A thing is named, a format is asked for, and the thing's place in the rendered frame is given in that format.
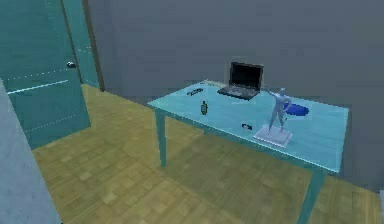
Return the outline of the blue oval object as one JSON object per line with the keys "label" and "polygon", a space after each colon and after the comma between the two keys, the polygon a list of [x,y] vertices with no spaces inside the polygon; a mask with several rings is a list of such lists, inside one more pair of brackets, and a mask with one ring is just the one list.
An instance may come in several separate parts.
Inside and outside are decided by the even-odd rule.
{"label": "blue oval object", "polygon": [[293,116],[306,116],[309,113],[309,109],[307,107],[298,104],[285,103],[283,109],[287,114]]}

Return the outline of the black laptop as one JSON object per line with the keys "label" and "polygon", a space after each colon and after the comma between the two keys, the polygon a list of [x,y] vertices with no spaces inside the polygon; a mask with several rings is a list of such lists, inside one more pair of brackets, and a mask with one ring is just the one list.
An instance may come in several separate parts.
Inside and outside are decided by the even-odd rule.
{"label": "black laptop", "polygon": [[232,62],[229,84],[218,90],[219,94],[251,100],[261,88],[263,65]]}

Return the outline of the teal table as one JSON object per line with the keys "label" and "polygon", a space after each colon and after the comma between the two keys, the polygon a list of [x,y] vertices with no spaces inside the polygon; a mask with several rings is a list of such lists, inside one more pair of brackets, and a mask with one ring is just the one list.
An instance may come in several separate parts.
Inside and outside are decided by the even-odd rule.
{"label": "teal table", "polygon": [[[188,92],[203,88],[193,96]],[[293,98],[293,104],[309,109],[306,116],[289,116],[284,129],[292,133],[285,148],[254,138],[268,125],[275,100],[261,92],[249,101],[218,93],[219,87],[201,81],[148,103],[154,109],[161,165],[165,166],[165,119],[171,117],[230,141],[245,145],[312,172],[297,224],[307,224],[326,176],[339,175],[349,110],[316,101]],[[202,101],[208,105],[201,113]],[[249,124],[252,130],[241,125]]]}

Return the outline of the pale blue figure statue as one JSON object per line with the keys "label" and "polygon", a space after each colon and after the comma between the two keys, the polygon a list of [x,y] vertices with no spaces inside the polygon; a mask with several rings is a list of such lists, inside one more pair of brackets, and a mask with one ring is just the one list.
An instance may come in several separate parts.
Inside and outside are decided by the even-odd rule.
{"label": "pale blue figure statue", "polygon": [[281,88],[278,92],[272,92],[265,86],[264,90],[274,97],[275,105],[272,109],[269,124],[263,125],[254,135],[254,138],[285,148],[292,138],[292,133],[284,129],[284,114],[292,106],[292,100],[286,95],[285,88]]}

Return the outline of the teal room door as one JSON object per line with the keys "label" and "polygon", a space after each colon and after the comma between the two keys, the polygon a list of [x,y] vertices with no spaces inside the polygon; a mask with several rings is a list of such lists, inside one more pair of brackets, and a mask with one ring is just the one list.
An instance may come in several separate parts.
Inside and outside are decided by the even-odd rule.
{"label": "teal room door", "polygon": [[0,0],[0,80],[31,148],[91,126],[63,0]]}

